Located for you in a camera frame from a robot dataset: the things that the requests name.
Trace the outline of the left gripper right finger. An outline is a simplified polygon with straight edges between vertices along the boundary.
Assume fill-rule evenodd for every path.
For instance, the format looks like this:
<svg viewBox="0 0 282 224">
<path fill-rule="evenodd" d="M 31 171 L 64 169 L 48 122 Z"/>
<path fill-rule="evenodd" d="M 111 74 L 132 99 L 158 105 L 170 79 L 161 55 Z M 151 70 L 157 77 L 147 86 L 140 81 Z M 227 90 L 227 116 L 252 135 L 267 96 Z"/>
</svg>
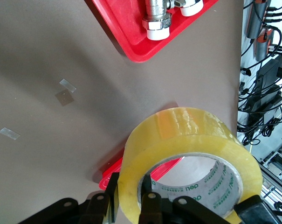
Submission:
<svg viewBox="0 0 282 224">
<path fill-rule="evenodd" d="M 188 196 L 180 196 L 174 201 L 162 198 L 153 192 L 149 175 L 142 182 L 140 224 L 227 224 L 210 209 Z M 277 212 L 271 210 L 255 195 L 234 206 L 242 224 L 280 224 Z"/>
</svg>

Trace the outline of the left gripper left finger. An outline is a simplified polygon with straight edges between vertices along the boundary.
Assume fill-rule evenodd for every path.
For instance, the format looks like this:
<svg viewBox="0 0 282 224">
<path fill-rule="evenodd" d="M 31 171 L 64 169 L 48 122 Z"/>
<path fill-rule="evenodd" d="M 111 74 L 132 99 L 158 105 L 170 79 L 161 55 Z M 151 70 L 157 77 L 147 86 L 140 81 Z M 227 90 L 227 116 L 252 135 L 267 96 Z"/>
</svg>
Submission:
<svg viewBox="0 0 282 224">
<path fill-rule="evenodd" d="M 117 181 L 113 173 L 104 192 L 94 194 L 79 204 L 73 198 L 63 198 L 31 215 L 22 224 L 112 224 L 119 207 Z"/>
</svg>

